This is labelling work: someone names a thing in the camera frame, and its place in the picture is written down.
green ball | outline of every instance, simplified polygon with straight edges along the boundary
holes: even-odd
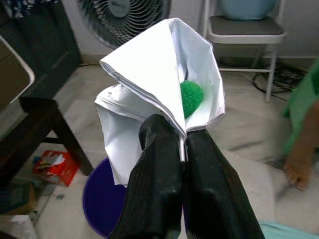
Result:
[[[185,119],[199,107],[203,100],[203,89],[193,81],[183,81],[180,84],[181,98]]]

dark wooden table leg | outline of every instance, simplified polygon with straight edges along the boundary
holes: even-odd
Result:
[[[73,160],[80,166],[80,169],[84,175],[90,175],[93,170],[93,167],[86,157],[83,149],[80,144],[74,137],[73,132],[69,128],[65,119],[63,118],[61,112],[56,109],[55,122],[53,126],[53,131],[56,133],[61,143],[65,146],[65,148],[70,153]]]

blue bucket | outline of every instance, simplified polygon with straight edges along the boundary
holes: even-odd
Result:
[[[221,0],[223,14],[232,20],[259,20],[274,8],[276,0]]]
[[[124,205],[126,188],[114,185],[108,158],[91,173],[83,192],[83,210],[89,225],[107,238],[115,227]]]

teal cloth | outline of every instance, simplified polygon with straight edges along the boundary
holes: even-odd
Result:
[[[277,223],[260,222],[265,239],[319,239],[319,236]]]

chair leg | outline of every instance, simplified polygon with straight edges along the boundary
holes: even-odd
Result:
[[[255,58],[254,58],[254,61],[253,61],[253,63],[251,64],[251,68],[252,68],[252,69],[255,69],[255,68],[256,68],[257,63],[258,63],[258,60],[259,60],[260,57],[262,56],[263,50],[264,50],[264,48],[262,48],[261,46],[258,48],[257,54],[256,54],[256,56],[255,56]]]
[[[274,74],[276,68],[276,61],[277,61],[277,45],[273,46],[273,52],[271,54],[271,62],[270,62],[270,72],[267,81],[267,89],[266,89],[266,102],[270,101],[271,91],[273,88],[273,81],[274,81]]]
[[[86,176],[90,175],[93,167],[58,109],[55,113],[53,131],[68,150],[73,160],[80,166],[82,173]]]

